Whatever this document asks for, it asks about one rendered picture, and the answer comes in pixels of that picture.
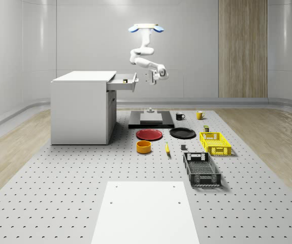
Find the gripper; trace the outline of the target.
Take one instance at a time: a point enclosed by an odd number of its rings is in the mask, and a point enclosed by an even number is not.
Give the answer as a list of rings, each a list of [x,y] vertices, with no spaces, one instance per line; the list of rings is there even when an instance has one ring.
[[[145,73],[145,80],[148,82],[150,85],[156,85],[156,80],[154,79],[154,70],[148,70]]]

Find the white drawer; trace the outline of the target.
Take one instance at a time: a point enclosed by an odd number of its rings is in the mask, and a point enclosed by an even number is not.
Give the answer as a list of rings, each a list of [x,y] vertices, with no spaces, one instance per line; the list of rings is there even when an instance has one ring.
[[[111,80],[107,82],[107,90],[131,90],[134,92],[138,81],[137,73],[116,73]]]

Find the red plate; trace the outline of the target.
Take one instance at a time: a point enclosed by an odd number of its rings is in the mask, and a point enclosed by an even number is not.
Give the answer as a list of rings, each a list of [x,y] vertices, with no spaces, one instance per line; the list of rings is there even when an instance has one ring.
[[[163,134],[161,131],[156,129],[142,129],[136,133],[136,137],[141,140],[154,141],[161,139]]]

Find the black plate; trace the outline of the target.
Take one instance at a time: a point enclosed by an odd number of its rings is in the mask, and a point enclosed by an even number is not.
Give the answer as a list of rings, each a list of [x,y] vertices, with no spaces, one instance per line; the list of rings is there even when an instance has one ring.
[[[192,129],[179,127],[170,129],[170,135],[178,139],[192,139],[196,133]]]

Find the yellow bowl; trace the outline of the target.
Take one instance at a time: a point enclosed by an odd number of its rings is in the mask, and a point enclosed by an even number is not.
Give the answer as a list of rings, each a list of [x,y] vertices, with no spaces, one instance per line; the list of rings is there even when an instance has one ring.
[[[151,152],[151,142],[141,140],[136,143],[136,149],[138,153],[147,154]]]

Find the white cabinet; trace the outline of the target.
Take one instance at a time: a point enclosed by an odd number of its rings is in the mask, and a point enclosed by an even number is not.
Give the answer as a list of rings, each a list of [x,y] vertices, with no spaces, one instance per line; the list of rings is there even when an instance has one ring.
[[[51,144],[108,144],[107,82],[114,71],[73,71],[51,81]]]

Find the yellow basket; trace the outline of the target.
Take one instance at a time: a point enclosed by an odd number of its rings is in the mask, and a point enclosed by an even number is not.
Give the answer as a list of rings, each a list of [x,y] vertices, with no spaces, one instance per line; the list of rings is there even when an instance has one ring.
[[[211,155],[231,155],[232,147],[220,132],[200,132],[200,142]]]

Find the dark grey basket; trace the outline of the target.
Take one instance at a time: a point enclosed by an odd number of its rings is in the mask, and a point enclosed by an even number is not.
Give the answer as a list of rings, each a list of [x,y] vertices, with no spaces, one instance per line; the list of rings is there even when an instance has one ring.
[[[183,154],[184,166],[192,185],[219,186],[221,172],[207,152],[185,152]]]

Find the white board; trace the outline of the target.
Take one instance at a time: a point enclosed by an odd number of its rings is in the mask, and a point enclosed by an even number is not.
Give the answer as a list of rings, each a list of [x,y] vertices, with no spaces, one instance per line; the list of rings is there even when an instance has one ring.
[[[199,244],[184,183],[108,182],[91,244]]]

